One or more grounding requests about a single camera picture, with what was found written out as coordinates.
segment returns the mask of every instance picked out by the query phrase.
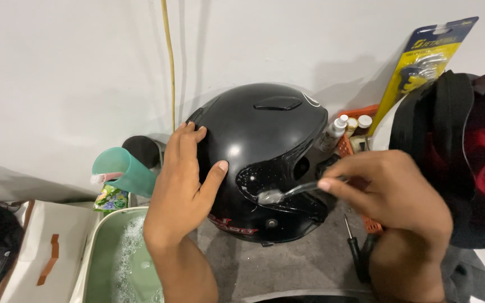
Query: screwdriver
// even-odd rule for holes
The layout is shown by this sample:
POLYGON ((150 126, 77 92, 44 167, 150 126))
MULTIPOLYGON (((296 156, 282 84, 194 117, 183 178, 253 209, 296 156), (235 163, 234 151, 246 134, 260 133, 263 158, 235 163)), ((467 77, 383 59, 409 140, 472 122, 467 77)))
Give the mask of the screwdriver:
POLYGON ((367 268, 364 267, 362 260, 360 258, 360 248, 358 247, 357 237, 353 237, 351 234, 351 228, 349 227, 349 221, 347 216, 344 214, 344 220, 346 221, 347 232, 349 234, 349 239, 347 239, 347 244, 349 244, 349 249, 351 250, 351 255, 353 256, 354 270, 357 272, 358 280, 361 283, 369 283, 370 277, 367 272, 367 268))

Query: black round object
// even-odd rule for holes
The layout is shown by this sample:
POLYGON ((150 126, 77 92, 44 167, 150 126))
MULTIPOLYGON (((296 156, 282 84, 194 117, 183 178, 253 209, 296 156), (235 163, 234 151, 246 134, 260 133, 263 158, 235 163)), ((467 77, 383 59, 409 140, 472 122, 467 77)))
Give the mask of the black round object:
POLYGON ((146 136, 133 136, 125 140, 122 148, 128 150, 145 167, 151 169, 160 160, 160 150, 155 141, 146 136))
POLYGON ((205 139, 198 144, 200 181, 216 162, 230 164, 209 214, 212 222, 235 237, 257 243, 299 239, 323 223, 328 209, 311 194, 269 205, 259 205, 257 195, 299 185, 300 173, 309 166, 303 156, 327 118, 327 110, 315 100, 277 84, 236 87, 195 111, 187 122, 207 127, 205 139), (282 226, 267 228, 271 219, 282 226))

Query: soapy water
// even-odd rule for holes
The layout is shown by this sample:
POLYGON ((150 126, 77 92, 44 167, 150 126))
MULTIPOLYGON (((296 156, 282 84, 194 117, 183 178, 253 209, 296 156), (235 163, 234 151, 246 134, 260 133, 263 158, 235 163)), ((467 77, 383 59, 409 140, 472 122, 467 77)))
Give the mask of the soapy water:
POLYGON ((143 260, 138 266, 132 266, 134 261, 133 255, 138 251, 146 249, 145 242, 143 241, 144 220, 145 215, 136 217, 130 220, 125 226, 121 242, 115 253, 112 278, 112 303, 164 303, 162 287, 158 287, 149 298, 143 298, 143 294, 138 294, 138 290, 131 283, 133 270, 136 270, 137 267, 146 270, 152 266, 151 260, 143 260))

